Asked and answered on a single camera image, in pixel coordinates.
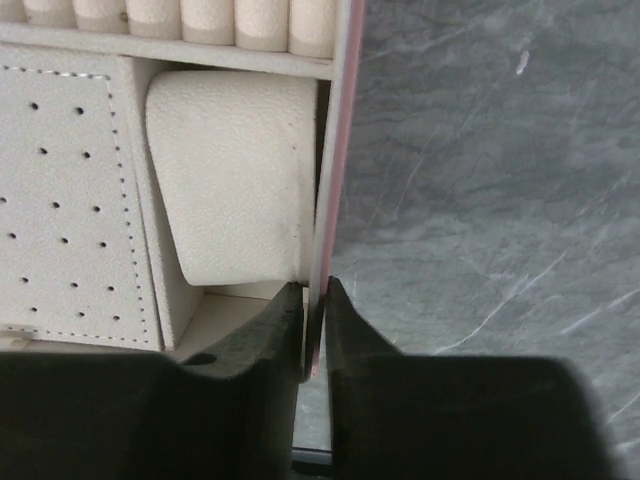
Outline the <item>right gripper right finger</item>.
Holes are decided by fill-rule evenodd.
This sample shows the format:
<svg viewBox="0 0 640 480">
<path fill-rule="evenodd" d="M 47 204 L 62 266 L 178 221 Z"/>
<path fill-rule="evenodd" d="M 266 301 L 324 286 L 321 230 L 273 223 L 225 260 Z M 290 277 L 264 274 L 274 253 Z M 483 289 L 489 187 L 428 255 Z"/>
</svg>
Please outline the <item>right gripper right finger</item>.
<svg viewBox="0 0 640 480">
<path fill-rule="evenodd" d="M 325 306 L 338 479 L 618 479 L 584 377 L 548 356 L 411 355 L 354 308 Z"/>
</svg>

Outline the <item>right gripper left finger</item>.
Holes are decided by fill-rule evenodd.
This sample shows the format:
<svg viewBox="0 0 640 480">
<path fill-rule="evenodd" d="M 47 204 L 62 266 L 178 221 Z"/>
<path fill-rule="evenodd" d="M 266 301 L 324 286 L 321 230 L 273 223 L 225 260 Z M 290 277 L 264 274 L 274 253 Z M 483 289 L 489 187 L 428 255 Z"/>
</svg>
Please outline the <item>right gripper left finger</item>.
<svg viewBox="0 0 640 480">
<path fill-rule="evenodd" d="M 290 470 L 303 289 L 183 362 L 159 353 L 7 352 L 5 479 L 282 479 Z"/>
</svg>

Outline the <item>pink jewelry box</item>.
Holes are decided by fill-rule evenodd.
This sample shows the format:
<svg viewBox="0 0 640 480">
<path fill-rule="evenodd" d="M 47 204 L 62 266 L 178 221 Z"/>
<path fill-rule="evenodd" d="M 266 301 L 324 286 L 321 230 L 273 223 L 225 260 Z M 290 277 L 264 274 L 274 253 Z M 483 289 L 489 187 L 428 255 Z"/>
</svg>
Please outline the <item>pink jewelry box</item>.
<svg viewBox="0 0 640 480">
<path fill-rule="evenodd" d="M 361 1 L 5 1 L 1 333 L 184 350 L 207 292 L 307 293 L 315 368 Z"/>
</svg>

